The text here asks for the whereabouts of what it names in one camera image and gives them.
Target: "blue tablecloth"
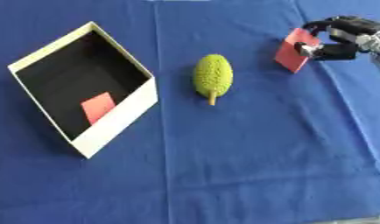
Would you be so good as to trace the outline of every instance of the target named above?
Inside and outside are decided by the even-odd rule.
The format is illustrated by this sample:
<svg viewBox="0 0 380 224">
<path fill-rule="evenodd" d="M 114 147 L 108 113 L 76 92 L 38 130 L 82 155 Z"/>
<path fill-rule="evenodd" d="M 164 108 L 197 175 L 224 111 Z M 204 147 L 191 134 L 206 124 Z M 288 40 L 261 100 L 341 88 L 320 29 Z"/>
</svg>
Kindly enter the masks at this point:
<svg viewBox="0 0 380 224">
<path fill-rule="evenodd" d="M 380 214 L 380 73 L 365 55 L 295 75 L 272 60 L 292 28 L 336 15 L 380 20 L 380 0 L 0 0 L 0 224 Z M 85 160 L 6 66 L 90 20 L 154 72 L 159 104 Z M 208 53 L 235 71 L 215 107 L 191 82 Z"/>
</svg>

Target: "robotic arm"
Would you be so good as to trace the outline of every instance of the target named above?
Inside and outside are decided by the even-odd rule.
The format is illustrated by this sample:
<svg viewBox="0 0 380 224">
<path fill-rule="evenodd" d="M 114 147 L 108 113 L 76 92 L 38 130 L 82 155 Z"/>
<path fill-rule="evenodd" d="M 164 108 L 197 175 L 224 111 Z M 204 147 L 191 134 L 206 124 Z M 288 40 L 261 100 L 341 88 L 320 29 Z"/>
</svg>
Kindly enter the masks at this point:
<svg viewBox="0 0 380 224">
<path fill-rule="evenodd" d="M 313 60 L 353 60 L 356 53 L 369 53 L 372 62 L 380 68 L 380 23 L 360 17 L 330 17 L 303 26 L 316 37 L 328 32 L 338 44 L 295 44 L 295 50 Z"/>
</svg>

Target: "red block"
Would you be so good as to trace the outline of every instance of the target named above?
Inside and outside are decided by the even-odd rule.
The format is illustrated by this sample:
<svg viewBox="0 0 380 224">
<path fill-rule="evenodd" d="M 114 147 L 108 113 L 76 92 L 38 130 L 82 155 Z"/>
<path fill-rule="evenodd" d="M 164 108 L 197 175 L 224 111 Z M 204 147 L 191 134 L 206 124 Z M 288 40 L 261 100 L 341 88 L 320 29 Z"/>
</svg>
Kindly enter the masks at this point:
<svg viewBox="0 0 380 224">
<path fill-rule="evenodd" d="M 320 43 L 320 40 L 301 28 L 296 28 L 290 35 L 288 35 L 288 37 L 286 37 L 276 54 L 275 60 L 293 73 L 297 73 L 308 60 L 307 57 L 300 56 L 295 50 L 294 45 L 297 42 L 316 46 Z"/>
<path fill-rule="evenodd" d="M 95 96 L 92 99 L 82 102 L 81 106 L 84 109 L 85 115 L 87 116 L 90 124 L 94 124 L 111 109 L 113 109 L 115 107 L 115 103 L 109 93 L 105 92 Z"/>
</svg>

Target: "table surface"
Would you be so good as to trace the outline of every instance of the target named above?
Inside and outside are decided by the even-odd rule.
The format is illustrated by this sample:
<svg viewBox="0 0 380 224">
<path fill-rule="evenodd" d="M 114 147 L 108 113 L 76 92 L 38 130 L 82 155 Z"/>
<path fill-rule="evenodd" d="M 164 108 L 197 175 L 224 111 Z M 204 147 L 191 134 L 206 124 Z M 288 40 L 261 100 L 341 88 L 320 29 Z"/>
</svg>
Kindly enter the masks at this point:
<svg viewBox="0 0 380 224">
<path fill-rule="evenodd" d="M 0 224 L 380 214 L 376 67 L 361 55 L 290 75 L 272 60 L 291 29 L 336 15 L 380 21 L 380 0 L 0 0 Z M 159 103 L 85 160 L 6 66 L 91 20 L 153 71 Z M 209 53 L 235 71 L 215 107 L 191 82 Z"/>
</svg>

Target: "white box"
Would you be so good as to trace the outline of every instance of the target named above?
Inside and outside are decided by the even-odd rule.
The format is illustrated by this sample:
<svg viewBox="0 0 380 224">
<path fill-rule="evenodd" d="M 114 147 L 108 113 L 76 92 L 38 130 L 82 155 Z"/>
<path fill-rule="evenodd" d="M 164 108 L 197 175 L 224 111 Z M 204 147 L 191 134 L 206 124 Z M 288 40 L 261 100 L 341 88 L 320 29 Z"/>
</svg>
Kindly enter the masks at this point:
<svg viewBox="0 0 380 224">
<path fill-rule="evenodd" d="M 130 63 L 119 63 L 117 53 Z M 8 68 L 51 124 L 86 158 L 91 158 L 158 101 L 153 75 L 94 22 Z M 131 84 L 124 80 L 128 77 L 131 77 Z M 84 118 L 79 119 L 81 106 L 77 108 L 77 98 L 85 99 L 88 93 L 105 87 L 116 90 L 118 103 L 100 120 L 85 128 Z"/>
</svg>

